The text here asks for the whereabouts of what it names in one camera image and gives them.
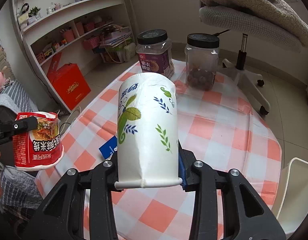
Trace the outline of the red instant noodle cup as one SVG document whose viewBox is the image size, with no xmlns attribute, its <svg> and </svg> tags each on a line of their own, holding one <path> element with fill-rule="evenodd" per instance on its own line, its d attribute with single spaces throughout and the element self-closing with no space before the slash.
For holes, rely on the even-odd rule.
<svg viewBox="0 0 308 240">
<path fill-rule="evenodd" d="M 34 117 L 37 127 L 13 137 L 15 168 L 20 171 L 46 170 L 63 157 L 58 115 L 54 112 L 21 112 L 16 120 Z"/>
</svg>

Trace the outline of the white floral paper cup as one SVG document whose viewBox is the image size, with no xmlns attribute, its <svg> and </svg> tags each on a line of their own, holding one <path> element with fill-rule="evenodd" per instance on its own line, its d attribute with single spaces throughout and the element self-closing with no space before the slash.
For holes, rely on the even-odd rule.
<svg viewBox="0 0 308 240">
<path fill-rule="evenodd" d="M 135 74 L 119 88 L 115 188 L 171 187 L 178 175 L 176 87 L 157 73 Z"/>
</svg>

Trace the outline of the white trash bin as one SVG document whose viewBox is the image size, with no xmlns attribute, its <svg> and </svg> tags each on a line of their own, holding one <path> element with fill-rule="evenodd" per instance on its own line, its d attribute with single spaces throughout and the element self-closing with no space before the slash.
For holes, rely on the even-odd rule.
<svg viewBox="0 0 308 240">
<path fill-rule="evenodd" d="M 289 238 L 308 214 L 308 162 L 293 158 L 282 169 L 272 213 Z"/>
</svg>

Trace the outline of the red gift box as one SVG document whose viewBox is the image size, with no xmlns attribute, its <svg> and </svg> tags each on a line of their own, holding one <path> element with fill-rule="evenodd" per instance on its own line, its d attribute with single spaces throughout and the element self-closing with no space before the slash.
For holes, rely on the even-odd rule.
<svg viewBox="0 0 308 240">
<path fill-rule="evenodd" d="M 59 68 L 61 56 L 59 52 L 52 57 L 47 78 L 65 105 L 73 110 L 91 89 L 76 63 L 66 63 Z"/>
</svg>

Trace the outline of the blue white snack wrapper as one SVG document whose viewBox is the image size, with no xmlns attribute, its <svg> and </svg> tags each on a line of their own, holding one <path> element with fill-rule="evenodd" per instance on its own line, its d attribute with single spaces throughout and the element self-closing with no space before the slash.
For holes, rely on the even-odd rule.
<svg viewBox="0 0 308 240">
<path fill-rule="evenodd" d="M 99 147 L 101 156 L 106 160 L 117 152 L 117 137 L 113 136 Z"/>
</svg>

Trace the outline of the pink checkered tablecloth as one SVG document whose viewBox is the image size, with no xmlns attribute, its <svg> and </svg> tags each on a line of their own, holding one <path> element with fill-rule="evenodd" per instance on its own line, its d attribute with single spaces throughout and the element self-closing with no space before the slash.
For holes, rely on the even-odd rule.
<svg viewBox="0 0 308 240">
<path fill-rule="evenodd" d="M 232 80 L 217 74 L 210 91 L 185 83 L 185 63 L 175 61 L 172 81 L 177 88 L 178 137 L 182 147 L 198 160 L 221 171 L 239 170 L 268 206 L 272 206 L 281 169 L 281 146 Z M 140 72 L 128 64 L 108 81 L 90 73 L 102 87 L 91 103 L 66 129 L 62 160 L 38 173 L 37 187 L 45 196 L 69 168 L 94 168 L 103 158 L 99 151 L 117 130 L 117 104 L 121 84 Z M 112 194 L 120 238 L 187 239 L 195 195 L 180 186 L 130 189 Z"/>
</svg>

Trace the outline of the white bookshelf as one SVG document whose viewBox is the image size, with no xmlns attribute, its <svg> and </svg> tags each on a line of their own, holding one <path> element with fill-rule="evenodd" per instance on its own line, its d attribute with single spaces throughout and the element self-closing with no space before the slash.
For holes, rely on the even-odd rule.
<svg viewBox="0 0 308 240">
<path fill-rule="evenodd" d="M 58 106 L 71 112 L 47 78 L 51 59 L 59 68 L 76 63 L 83 77 L 105 62 L 134 56 L 138 26 L 131 0 L 11 0 L 12 19 L 34 74 Z"/>
</svg>

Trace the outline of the nut jar purple label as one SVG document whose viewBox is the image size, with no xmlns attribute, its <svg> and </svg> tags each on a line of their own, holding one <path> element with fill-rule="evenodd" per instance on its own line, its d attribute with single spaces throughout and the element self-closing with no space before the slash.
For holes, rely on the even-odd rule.
<svg viewBox="0 0 308 240">
<path fill-rule="evenodd" d="M 172 41 L 164 29 L 152 29 L 138 34 L 136 52 L 142 72 L 172 77 L 175 68 L 171 48 Z"/>
</svg>

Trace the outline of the clear jar black lid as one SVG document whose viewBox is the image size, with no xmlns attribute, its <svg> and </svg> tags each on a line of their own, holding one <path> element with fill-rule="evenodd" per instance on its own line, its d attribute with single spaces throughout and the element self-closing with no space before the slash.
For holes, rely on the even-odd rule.
<svg viewBox="0 0 308 240">
<path fill-rule="evenodd" d="M 219 61 L 220 39 L 215 35 L 193 33 L 185 46 L 186 82 L 190 87 L 210 90 Z"/>
</svg>

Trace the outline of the grey office chair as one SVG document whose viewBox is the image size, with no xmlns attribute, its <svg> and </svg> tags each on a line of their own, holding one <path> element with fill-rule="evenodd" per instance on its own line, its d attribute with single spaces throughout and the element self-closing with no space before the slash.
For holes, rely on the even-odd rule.
<svg viewBox="0 0 308 240">
<path fill-rule="evenodd" d="M 203 23 L 227 30 L 242 33 L 241 48 L 235 64 L 227 59 L 222 61 L 223 72 L 237 85 L 248 88 L 253 97 L 261 104 L 260 113 L 267 115 L 271 106 L 259 91 L 264 85 L 262 75 L 255 74 L 245 69 L 246 44 L 249 36 L 255 36 L 261 40 L 271 42 L 285 50 L 299 52 L 304 46 L 294 35 L 285 29 L 255 16 L 246 8 L 225 7 L 223 5 L 205 5 L 200 0 L 200 19 Z"/>
</svg>

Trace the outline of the beige fleece blanket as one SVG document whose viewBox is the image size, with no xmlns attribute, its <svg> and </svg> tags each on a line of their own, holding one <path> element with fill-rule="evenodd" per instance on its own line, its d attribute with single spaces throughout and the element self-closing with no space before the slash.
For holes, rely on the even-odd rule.
<svg viewBox="0 0 308 240">
<path fill-rule="evenodd" d="M 205 5 L 246 8 L 255 16 L 269 21 L 292 35 L 308 48 L 308 25 L 284 0 L 201 0 Z"/>
</svg>

